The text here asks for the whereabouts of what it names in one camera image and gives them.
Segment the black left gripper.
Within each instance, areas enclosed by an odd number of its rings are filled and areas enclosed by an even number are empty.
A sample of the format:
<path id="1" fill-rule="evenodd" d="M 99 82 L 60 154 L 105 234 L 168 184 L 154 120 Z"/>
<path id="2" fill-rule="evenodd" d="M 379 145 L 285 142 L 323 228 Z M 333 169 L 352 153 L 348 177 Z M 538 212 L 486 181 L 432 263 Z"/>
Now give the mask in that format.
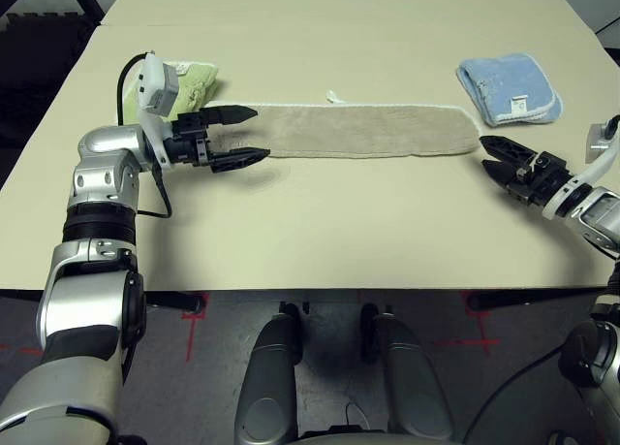
<path id="1" fill-rule="evenodd" d="M 170 123 L 171 137 L 164 140 L 170 164 L 208 167 L 219 174 L 261 162 L 270 154 L 269 149 L 242 147 L 227 152 L 212 152 L 207 134 L 210 125 L 239 124 L 257 115 L 256 110 L 240 105 L 205 107 L 199 111 L 180 113 Z"/>

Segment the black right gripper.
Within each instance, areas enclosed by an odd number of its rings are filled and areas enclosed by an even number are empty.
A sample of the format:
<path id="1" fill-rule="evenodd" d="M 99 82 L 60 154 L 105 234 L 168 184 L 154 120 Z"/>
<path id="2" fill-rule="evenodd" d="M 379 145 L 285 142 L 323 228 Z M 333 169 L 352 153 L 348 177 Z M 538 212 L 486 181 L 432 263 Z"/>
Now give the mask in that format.
<path id="1" fill-rule="evenodd" d="M 547 151 L 537 155 L 503 136 L 482 136 L 480 143 L 487 154 L 499 160 L 482 160 L 484 171 L 526 206 L 544 207 L 573 178 L 567 161 Z"/>

